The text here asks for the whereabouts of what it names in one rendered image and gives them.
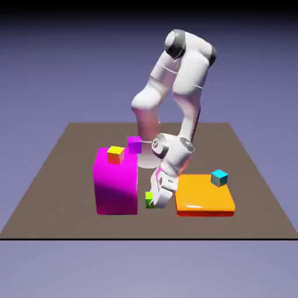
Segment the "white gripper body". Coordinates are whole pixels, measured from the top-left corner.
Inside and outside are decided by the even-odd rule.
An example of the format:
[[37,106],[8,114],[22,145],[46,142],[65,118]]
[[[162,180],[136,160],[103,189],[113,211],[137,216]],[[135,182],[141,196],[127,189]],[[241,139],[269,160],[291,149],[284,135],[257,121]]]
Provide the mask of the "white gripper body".
[[150,182],[152,192],[150,205],[164,208],[173,196],[173,181],[161,168],[157,168],[151,175]]

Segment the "small magenta cube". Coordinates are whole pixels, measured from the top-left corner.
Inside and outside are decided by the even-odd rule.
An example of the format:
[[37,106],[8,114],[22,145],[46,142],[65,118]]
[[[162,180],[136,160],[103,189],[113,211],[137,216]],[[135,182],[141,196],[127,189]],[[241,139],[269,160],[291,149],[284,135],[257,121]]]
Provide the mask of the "small magenta cube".
[[142,140],[140,136],[129,136],[127,138],[127,144],[130,154],[142,153]]

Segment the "small cyan cube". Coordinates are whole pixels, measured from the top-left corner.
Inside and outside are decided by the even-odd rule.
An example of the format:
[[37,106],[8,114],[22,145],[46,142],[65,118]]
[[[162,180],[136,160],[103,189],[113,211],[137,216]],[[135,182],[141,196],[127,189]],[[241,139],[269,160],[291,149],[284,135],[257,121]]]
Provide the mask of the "small cyan cube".
[[221,169],[217,169],[211,173],[211,183],[217,187],[227,184],[228,174]]

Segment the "small yellow cube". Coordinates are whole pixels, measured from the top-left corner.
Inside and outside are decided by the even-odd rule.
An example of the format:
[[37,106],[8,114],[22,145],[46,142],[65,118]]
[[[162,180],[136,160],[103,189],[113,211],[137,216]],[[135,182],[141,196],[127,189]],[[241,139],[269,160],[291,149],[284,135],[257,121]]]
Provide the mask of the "small yellow cube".
[[120,165],[125,157],[125,148],[111,146],[107,151],[107,161],[109,164]]

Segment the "large orange box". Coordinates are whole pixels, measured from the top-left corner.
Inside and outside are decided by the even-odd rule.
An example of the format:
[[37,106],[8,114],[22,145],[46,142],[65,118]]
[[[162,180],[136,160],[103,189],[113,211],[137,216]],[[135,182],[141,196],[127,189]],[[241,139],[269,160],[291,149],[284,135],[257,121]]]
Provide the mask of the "large orange box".
[[228,186],[214,185],[210,174],[180,175],[175,203],[179,217],[231,217],[235,212]]

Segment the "large magenta box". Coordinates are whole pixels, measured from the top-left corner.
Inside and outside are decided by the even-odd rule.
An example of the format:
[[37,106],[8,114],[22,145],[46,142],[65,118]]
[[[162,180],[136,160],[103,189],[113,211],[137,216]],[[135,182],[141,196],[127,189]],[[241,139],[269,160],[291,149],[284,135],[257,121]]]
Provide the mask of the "large magenta box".
[[136,215],[138,209],[137,155],[124,150],[121,164],[110,164],[108,148],[100,147],[93,165],[94,194],[99,215]]

